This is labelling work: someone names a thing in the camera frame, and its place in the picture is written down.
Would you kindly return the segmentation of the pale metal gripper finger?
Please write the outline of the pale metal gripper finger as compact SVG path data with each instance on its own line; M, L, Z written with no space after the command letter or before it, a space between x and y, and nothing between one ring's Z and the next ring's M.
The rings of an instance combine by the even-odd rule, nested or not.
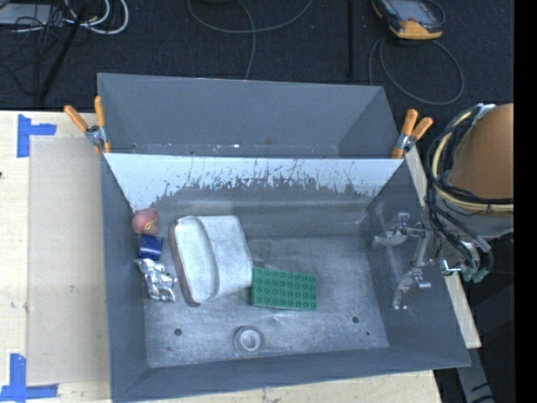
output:
M407 230L409 219L409 213L398 212L395 217L383 225L381 233L373 237L372 248L395 247L404 243L409 237Z
M420 267L412 267L405 272L394 291L392 308L403 310L407 308L411 296L419 290L428 290L432 284L425 279L423 270Z

